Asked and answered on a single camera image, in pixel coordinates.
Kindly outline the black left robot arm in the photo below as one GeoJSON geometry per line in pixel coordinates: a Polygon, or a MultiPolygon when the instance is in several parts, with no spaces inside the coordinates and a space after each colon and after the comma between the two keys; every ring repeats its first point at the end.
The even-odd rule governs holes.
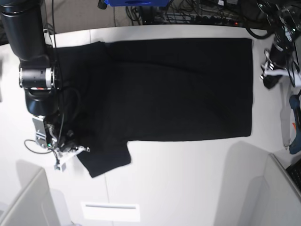
{"type": "Polygon", "coordinates": [[[247,32],[258,40],[274,36],[272,45],[264,50],[261,64],[264,86],[273,88],[282,77],[288,77],[293,87],[301,85],[301,67],[294,59],[295,41],[301,37],[301,8],[296,0],[258,0],[257,6],[270,25],[263,36],[255,34],[242,18],[247,32]]]}

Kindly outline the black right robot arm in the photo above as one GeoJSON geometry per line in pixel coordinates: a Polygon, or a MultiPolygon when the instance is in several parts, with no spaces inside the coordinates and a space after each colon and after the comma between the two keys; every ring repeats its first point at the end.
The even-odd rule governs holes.
{"type": "Polygon", "coordinates": [[[67,115],[65,93],[79,92],[65,86],[56,43],[49,36],[47,16],[42,0],[2,0],[0,19],[13,53],[19,58],[19,86],[24,89],[28,112],[33,116],[35,141],[52,152],[90,152],[82,146],[71,129],[64,131],[68,121],[79,113],[77,104],[67,115]]]}

